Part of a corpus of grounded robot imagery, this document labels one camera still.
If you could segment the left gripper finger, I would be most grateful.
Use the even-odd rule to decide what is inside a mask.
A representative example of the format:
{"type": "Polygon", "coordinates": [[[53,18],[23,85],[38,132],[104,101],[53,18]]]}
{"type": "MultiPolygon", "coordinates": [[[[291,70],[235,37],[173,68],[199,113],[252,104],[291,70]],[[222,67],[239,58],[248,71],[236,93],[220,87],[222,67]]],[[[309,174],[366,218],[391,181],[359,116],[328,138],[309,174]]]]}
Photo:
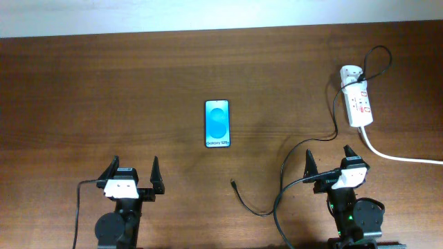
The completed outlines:
{"type": "Polygon", "coordinates": [[[99,181],[106,181],[109,180],[110,178],[112,178],[117,169],[119,167],[119,157],[118,156],[114,156],[113,160],[111,161],[110,165],[108,166],[108,168],[106,168],[106,170],[98,177],[99,181]]]}
{"type": "Polygon", "coordinates": [[[159,159],[157,156],[155,156],[153,160],[150,183],[152,184],[155,194],[165,194],[165,186],[161,176],[159,159]]]}

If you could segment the blue Galaxy smartphone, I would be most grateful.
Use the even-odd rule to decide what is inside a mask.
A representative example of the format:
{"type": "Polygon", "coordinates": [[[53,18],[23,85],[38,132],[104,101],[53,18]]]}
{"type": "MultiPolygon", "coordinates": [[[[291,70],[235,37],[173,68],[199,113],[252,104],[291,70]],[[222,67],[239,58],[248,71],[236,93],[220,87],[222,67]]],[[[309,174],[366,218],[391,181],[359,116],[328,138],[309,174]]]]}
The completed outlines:
{"type": "Polygon", "coordinates": [[[230,108],[228,100],[205,102],[205,146],[230,147],[230,108]]]}

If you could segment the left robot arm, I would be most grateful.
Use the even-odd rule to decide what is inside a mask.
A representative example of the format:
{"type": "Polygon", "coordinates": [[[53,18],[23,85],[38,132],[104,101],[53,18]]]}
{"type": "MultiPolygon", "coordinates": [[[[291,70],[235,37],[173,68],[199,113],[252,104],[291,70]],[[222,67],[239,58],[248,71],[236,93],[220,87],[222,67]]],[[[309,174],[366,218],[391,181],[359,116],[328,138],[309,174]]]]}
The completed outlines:
{"type": "Polygon", "coordinates": [[[136,248],[139,225],[144,202],[154,202],[165,193],[159,168],[159,159],[154,157],[149,188],[138,186],[138,173],[133,167],[120,167],[115,156],[108,168],[98,177],[96,187],[116,206],[113,212],[102,215],[95,225],[99,248],[136,248]]]}

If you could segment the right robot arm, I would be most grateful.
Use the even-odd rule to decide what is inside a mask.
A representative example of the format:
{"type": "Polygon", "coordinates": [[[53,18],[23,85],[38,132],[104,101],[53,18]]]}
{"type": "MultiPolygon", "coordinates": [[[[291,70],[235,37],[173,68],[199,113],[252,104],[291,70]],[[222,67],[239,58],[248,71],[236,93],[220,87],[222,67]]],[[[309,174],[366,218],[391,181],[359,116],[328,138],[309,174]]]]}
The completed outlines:
{"type": "Polygon", "coordinates": [[[406,248],[399,242],[377,242],[385,205],[375,199],[358,198],[355,189],[365,183],[370,169],[350,146],[344,146],[345,157],[339,167],[320,173],[310,150],[306,151],[304,183],[313,183],[315,194],[327,194],[327,207],[338,231],[337,238],[327,241],[328,248],[406,248]]]}

